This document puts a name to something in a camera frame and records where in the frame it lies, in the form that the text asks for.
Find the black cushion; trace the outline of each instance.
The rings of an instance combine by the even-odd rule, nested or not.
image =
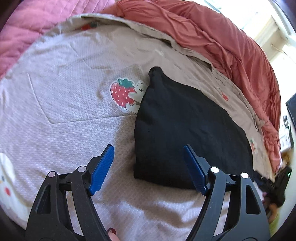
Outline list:
[[[171,80],[159,67],[149,77],[135,123],[135,178],[194,189],[183,160],[187,144],[224,173],[253,177],[246,134],[223,108],[200,90]]]

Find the human hand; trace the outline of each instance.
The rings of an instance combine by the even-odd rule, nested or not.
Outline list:
[[[109,235],[109,238],[110,238],[112,241],[120,241],[119,238],[116,236],[116,231],[115,231],[115,229],[113,229],[113,228],[109,228],[109,230],[108,230],[108,235]]]

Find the cartoon bear print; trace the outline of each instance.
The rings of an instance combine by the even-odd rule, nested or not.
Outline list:
[[[9,158],[0,153],[0,202],[13,216],[27,222],[30,208],[18,197],[13,183],[15,182],[14,168]]]
[[[141,80],[135,84],[128,78],[118,78],[111,85],[110,92],[116,104],[137,114],[146,89],[146,84]]]

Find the red duvet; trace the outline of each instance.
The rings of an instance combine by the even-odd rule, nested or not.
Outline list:
[[[182,47],[199,52],[243,92],[264,120],[264,144],[273,170],[280,163],[281,100],[272,67],[261,48],[222,14],[180,0],[25,0],[0,33],[0,76],[42,33],[71,15],[110,13],[144,23],[172,36]]]

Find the gray bedsheet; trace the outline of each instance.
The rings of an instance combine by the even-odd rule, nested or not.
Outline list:
[[[272,177],[262,122],[241,91],[207,59],[145,25],[110,15],[84,16],[70,18],[37,40],[0,82],[0,152],[14,168],[12,193],[28,209],[49,171],[72,172],[112,144],[114,162],[92,197],[105,228],[115,228],[121,241],[186,239],[204,197],[133,177],[134,123],[154,66],[224,108],[246,132],[254,169]],[[5,164],[1,168],[7,172]],[[8,207],[4,195],[0,201]],[[223,229],[228,201],[227,194],[216,233]],[[8,209],[17,215],[16,207]],[[71,199],[69,209],[79,233]],[[13,217],[17,223],[27,218]]]

